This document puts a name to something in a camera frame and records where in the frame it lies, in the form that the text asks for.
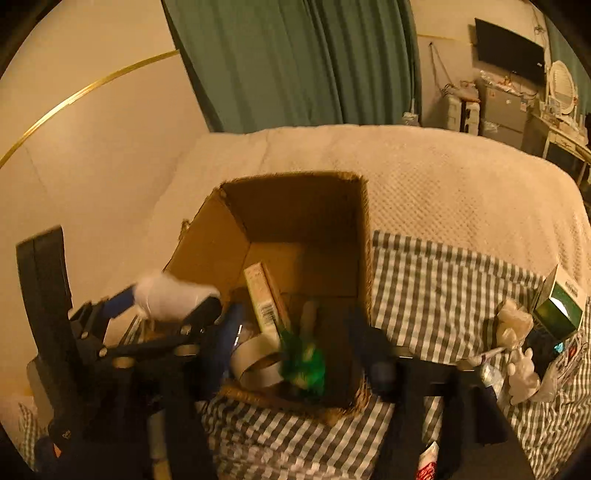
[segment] white wall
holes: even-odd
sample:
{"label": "white wall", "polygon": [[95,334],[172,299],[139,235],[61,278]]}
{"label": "white wall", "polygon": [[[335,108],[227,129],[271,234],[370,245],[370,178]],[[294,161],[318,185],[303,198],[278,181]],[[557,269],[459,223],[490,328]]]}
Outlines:
{"label": "white wall", "polygon": [[62,0],[0,78],[0,158],[73,93],[170,50],[174,43],[160,0]]}
{"label": "white wall", "polygon": [[[71,94],[170,50],[159,0],[63,0],[0,79],[0,157]],[[142,238],[178,158],[206,133],[174,55],[64,108],[0,168],[0,396],[28,390],[25,367],[36,354],[16,244],[61,224],[74,307],[115,293],[124,285],[113,272]]]}
{"label": "white wall", "polygon": [[[480,70],[498,78],[508,72],[479,62],[476,49],[475,18],[500,25],[537,44],[546,47],[546,62],[550,60],[547,33],[534,31],[538,23],[545,28],[544,15],[527,0],[410,0],[418,35],[423,87],[423,123],[427,127],[442,127],[439,87],[448,83],[436,57],[439,87],[435,83],[429,44],[437,47],[452,82],[474,80]],[[532,93],[535,86],[527,81],[517,83],[522,91]]]}

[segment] wall-mounted tv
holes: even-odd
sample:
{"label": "wall-mounted tv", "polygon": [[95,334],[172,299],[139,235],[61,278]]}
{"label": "wall-mounted tv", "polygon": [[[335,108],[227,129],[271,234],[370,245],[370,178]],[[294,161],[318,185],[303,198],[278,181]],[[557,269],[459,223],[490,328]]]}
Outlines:
{"label": "wall-mounted tv", "polygon": [[476,21],[478,59],[515,73],[536,85],[545,84],[544,49],[506,28]]}

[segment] white toy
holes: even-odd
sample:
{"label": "white toy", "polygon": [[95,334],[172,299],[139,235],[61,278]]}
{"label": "white toy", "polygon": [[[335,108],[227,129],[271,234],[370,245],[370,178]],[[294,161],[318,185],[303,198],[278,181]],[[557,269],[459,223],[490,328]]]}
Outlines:
{"label": "white toy", "polygon": [[496,343],[509,350],[519,348],[534,326],[534,319],[525,307],[517,308],[515,302],[508,299],[501,307],[497,318]]}
{"label": "white toy", "polygon": [[135,304],[159,322],[180,322],[208,297],[220,297],[210,285],[177,280],[166,272],[142,278],[134,288]]}
{"label": "white toy", "polygon": [[511,361],[507,365],[511,405],[527,400],[540,389],[540,377],[534,372],[534,363],[531,360],[533,356],[531,348],[525,354],[521,348],[511,352]]}

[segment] cardboard box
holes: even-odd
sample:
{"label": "cardboard box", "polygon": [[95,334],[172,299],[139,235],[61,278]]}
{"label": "cardboard box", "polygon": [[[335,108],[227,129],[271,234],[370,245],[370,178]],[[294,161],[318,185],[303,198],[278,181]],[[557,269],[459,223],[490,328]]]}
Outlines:
{"label": "cardboard box", "polygon": [[532,315],[559,343],[579,329],[586,302],[587,294],[581,286],[556,265],[538,289]]}
{"label": "cardboard box", "polygon": [[360,413],[368,390],[344,320],[355,304],[362,304],[370,318],[370,250],[366,185],[355,174],[269,175],[215,189],[185,231],[167,271],[180,280],[214,285],[224,304],[242,301],[253,315],[243,270],[263,262],[294,328],[306,300],[319,302],[315,339],[326,360],[320,404],[245,391],[233,380],[222,394],[329,424]]}

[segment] red label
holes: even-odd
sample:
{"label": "red label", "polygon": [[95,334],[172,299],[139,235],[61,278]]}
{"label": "red label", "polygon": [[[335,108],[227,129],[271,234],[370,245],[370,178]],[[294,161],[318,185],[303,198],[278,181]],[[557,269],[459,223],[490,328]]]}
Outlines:
{"label": "red label", "polygon": [[435,478],[435,462],[428,463],[417,472],[417,480],[434,480]]}

